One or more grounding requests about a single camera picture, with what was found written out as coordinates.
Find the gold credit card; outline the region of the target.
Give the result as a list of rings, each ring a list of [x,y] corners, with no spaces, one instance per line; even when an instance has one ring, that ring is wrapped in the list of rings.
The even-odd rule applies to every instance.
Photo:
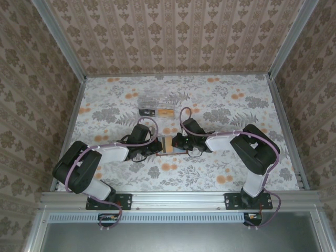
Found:
[[[173,145],[172,145],[172,137],[164,136],[161,140],[162,142],[162,153],[163,154],[171,154],[173,153]]]

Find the brown leather card holder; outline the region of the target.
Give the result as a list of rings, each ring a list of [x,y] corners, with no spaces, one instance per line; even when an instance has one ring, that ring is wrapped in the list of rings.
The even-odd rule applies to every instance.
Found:
[[[188,155],[188,150],[174,149],[171,153],[157,153],[156,156],[174,156],[174,155]]]

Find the clear acrylic box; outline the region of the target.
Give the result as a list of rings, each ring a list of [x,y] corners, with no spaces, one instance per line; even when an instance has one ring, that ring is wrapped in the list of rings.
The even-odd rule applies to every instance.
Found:
[[[158,115],[158,109],[172,109],[175,112],[176,102],[170,94],[143,94],[138,97],[138,113],[139,108],[143,109],[155,109],[156,115],[154,117],[160,117]]]

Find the grey metal panel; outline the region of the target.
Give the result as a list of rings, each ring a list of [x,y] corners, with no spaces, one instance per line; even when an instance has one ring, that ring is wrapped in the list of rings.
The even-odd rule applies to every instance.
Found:
[[[50,224],[41,252],[322,252],[307,214],[280,213],[260,229],[241,223]]]

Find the aluminium frame rail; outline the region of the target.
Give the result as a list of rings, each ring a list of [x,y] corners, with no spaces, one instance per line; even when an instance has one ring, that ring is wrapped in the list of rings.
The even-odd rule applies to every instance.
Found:
[[[226,192],[132,192],[131,211],[139,212],[226,212]],[[283,212],[320,210],[316,191],[277,191],[271,193],[274,211],[280,204]],[[40,208],[45,210],[84,211],[87,197],[66,192],[43,193]]]

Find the aluminium side rail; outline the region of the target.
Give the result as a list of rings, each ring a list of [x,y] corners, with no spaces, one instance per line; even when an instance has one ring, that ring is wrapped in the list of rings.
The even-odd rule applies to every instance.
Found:
[[[81,106],[81,101],[83,99],[84,96],[84,92],[85,92],[85,88],[86,88],[86,82],[87,82],[87,78],[84,78],[84,81],[82,81],[80,83],[80,87],[79,87],[79,91],[75,100],[75,104],[73,107],[73,111],[70,117],[70,121],[68,124],[68,128],[67,128],[67,132],[66,132],[66,136],[62,145],[62,149],[60,152],[60,156],[59,156],[59,161],[61,160],[61,158],[63,157],[63,155],[66,153],[66,151],[68,150],[69,146],[70,146],[70,142],[71,142],[71,138],[73,135],[73,131],[75,128],[75,124],[76,124],[76,120],[78,117],[78,112],[80,110],[80,106]]]
[[[291,163],[297,176],[299,188],[305,191],[310,190],[310,186],[302,166],[302,162],[290,129],[290,125],[286,116],[285,109],[282,104],[279,91],[277,89],[277,85],[275,81],[271,79],[268,75],[266,75],[266,79],[268,82],[269,90],[272,96],[272,100],[274,102],[275,109],[277,111],[278,120],[281,125],[281,129],[284,135],[284,140],[291,159]]]

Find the aluminium frame post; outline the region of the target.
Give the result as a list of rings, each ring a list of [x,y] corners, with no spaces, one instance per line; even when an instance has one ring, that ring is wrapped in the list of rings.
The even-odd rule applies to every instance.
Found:
[[[307,21],[309,20],[312,12],[314,11],[319,0],[304,0],[298,14],[296,15],[291,28],[287,32],[287,35],[268,71],[270,79],[275,79],[276,75],[279,73],[282,65],[284,64],[286,58],[291,52],[293,46],[295,45],[297,39],[299,38],[302,30],[304,29]]]
[[[52,34],[53,38],[55,39],[64,57],[68,61],[68,64],[72,68],[74,74],[76,75],[78,80],[81,83],[83,83],[86,77],[85,71],[81,67],[79,60],[75,54],[75,51],[72,49],[70,43],[68,43],[65,33],[62,31],[47,1],[46,0],[31,0],[31,1],[36,7],[40,16],[42,17],[49,32]]]

